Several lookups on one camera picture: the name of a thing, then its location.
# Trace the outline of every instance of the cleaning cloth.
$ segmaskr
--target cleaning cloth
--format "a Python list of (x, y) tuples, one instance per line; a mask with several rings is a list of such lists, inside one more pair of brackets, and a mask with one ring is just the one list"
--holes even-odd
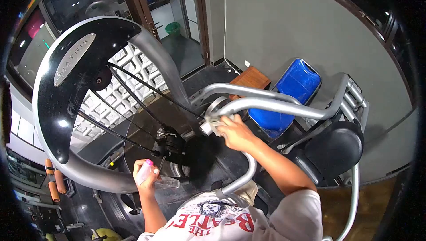
[[(221, 115), (219, 115), (219, 116), (209, 116), (209, 115), (204, 116), (204, 119), (206, 120), (206, 122), (210, 124), (210, 127), (211, 127), (213, 133), (215, 133), (215, 135), (218, 136), (218, 137), (221, 137), (221, 134), (217, 130), (217, 127), (218, 126), (226, 126), (224, 123), (222, 123), (220, 121), (220, 117), (221, 117)], [(233, 121), (234, 115), (229, 116), (229, 119), (231, 119)]]

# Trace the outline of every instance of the spray bottle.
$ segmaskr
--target spray bottle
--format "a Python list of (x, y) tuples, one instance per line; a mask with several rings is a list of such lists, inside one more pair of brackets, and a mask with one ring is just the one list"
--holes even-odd
[[(152, 160), (147, 159), (145, 161), (145, 163), (142, 165), (141, 169), (136, 174), (135, 181), (136, 181), (137, 185), (142, 184), (148, 178), (151, 171), (153, 171), (152, 165), (153, 165)], [(164, 189), (164, 188), (169, 188), (169, 187), (178, 188), (180, 186), (180, 182), (179, 182), (179, 180), (176, 180), (174, 178), (161, 175), (161, 180), (157, 180), (155, 185), (156, 185), (157, 189)]]

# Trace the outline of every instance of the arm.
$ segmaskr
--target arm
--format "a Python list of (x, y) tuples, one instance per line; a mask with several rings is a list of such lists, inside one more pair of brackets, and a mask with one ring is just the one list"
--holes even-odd
[(221, 122), (225, 125), (217, 127), (225, 138), (226, 146), (252, 155), (285, 195), (303, 189), (317, 191), (310, 178), (296, 164), (253, 135), (238, 114), (234, 116), (234, 120), (222, 116)]
[[(141, 169), (145, 160), (135, 161), (133, 167), (133, 178)], [(155, 169), (149, 175), (149, 177), (140, 185), (136, 184), (141, 198), (142, 212), (145, 219), (145, 232), (156, 233), (158, 229), (166, 225), (167, 220), (160, 210), (160, 206), (155, 198), (155, 181), (158, 179), (158, 168)]]

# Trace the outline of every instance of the white cord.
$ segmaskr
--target white cord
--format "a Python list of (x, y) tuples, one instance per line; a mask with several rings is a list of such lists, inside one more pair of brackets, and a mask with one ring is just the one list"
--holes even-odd
[(229, 65), (229, 67), (231, 67), (235, 73), (240, 74), (234, 67), (232, 67), (232, 65), (228, 62), (228, 60), (225, 57), (225, 49), (226, 49), (226, 0), (224, 0), (224, 4), (223, 4), (223, 8), (224, 8), (224, 31), (223, 31), (223, 59), (225, 60), (225, 63), (227, 63)]

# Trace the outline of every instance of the white t-shirt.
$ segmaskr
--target white t-shirt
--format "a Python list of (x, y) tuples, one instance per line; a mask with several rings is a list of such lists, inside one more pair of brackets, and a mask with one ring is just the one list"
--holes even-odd
[(203, 193), (181, 207), (157, 233), (143, 233), (138, 241), (315, 241), (322, 239), (320, 196), (300, 190), (281, 200), (269, 221), (259, 209), (245, 209)]

